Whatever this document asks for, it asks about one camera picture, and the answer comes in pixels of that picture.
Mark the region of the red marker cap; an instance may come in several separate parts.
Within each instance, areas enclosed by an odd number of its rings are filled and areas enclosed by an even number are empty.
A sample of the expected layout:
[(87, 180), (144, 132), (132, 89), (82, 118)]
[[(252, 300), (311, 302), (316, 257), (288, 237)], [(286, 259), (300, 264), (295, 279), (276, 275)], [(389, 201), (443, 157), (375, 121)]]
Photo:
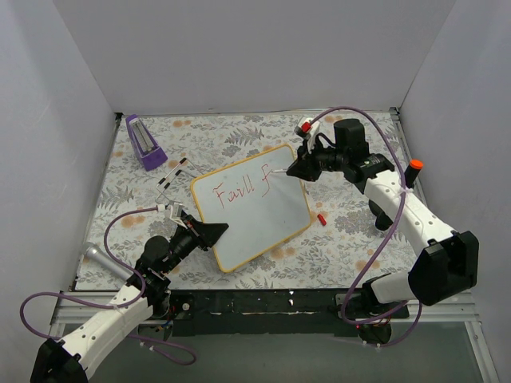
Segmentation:
[(325, 226), (325, 225), (327, 224), (327, 221), (326, 221), (326, 219), (324, 218), (324, 216), (323, 216), (323, 215), (321, 215), (321, 214), (317, 214), (317, 218), (318, 218), (319, 222), (320, 222), (323, 226)]

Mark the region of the yellow framed whiteboard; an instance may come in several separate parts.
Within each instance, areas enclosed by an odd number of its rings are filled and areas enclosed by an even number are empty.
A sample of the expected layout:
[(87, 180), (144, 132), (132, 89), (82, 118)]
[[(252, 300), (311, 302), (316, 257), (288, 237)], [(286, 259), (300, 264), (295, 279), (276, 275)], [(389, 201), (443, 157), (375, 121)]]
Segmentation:
[(227, 223), (212, 251), (221, 271), (230, 273), (308, 229), (311, 217), (301, 181), (273, 169), (295, 160), (291, 146), (280, 145), (191, 182), (204, 223)]

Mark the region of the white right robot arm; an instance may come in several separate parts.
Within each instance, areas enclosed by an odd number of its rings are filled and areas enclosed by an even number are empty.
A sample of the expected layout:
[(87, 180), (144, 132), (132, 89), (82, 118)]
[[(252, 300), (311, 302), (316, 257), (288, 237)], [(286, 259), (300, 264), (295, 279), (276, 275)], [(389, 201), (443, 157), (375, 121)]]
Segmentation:
[(371, 152), (358, 119), (335, 122), (333, 140), (309, 119), (295, 134), (303, 142), (287, 175), (315, 182), (323, 172), (341, 172), (368, 198), (376, 228), (389, 237), (400, 231), (417, 256), (410, 270), (369, 279), (357, 295), (348, 292), (340, 306), (343, 320), (353, 322), (362, 314), (368, 322), (394, 313), (409, 300), (432, 306), (476, 285), (479, 242), (471, 231), (459, 232), (442, 222), (414, 194), (420, 166), (401, 169)]

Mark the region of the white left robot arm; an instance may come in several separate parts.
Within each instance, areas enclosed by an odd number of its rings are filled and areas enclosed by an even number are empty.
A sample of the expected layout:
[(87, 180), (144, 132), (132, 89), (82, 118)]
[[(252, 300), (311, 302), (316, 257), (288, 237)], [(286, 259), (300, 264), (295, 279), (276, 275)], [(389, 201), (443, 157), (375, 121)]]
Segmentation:
[(147, 319), (165, 317), (170, 308), (168, 272), (195, 249), (207, 251), (229, 228), (202, 223), (181, 212), (172, 238), (150, 238), (125, 285), (78, 329), (63, 338), (46, 335), (40, 346), (32, 382), (87, 382), (103, 360)]

